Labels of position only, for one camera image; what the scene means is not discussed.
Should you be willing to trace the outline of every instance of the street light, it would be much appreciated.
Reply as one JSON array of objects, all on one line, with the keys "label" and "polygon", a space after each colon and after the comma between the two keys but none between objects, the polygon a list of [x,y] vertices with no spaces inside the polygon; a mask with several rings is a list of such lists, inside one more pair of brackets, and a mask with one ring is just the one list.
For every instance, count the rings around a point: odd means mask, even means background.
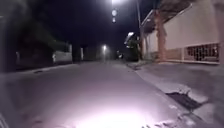
[{"label": "street light", "polygon": [[125,0],[112,0],[112,5],[116,5],[116,4],[121,4],[122,2],[124,2]]},{"label": "street light", "polygon": [[129,32],[128,33],[128,37],[131,37],[131,36],[133,36],[134,35],[134,32]]},{"label": "street light", "polygon": [[[112,5],[118,5],[125,1],[126,0],[111,0]],[[135,0],[135,1],[136,1],[137,13],[138,13],[138,27],[140,29],[140,35],[141,35],[141,12],[140,12],[139,0]]]}]

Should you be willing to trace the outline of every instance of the asphalt road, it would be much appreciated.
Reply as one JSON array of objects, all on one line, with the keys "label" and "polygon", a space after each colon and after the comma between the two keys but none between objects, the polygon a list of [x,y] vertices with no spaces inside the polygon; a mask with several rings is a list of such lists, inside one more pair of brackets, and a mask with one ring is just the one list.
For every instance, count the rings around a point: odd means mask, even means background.
[{"label": "asphalt road", "polygon": [[194,116],[181,116],[184,108],[120,62],[31,71],[11,75],[8,84],[33,128],[204,128]]}]

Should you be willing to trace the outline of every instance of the fence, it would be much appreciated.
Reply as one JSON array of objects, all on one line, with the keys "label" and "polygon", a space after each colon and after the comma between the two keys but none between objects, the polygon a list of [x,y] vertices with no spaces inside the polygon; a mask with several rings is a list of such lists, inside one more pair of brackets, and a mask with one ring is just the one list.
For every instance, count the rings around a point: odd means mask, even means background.
[{"label": "fence", "polygon": [[219,64],[219,44],[195,45],[166,50],[166,60],[183,63]]}]

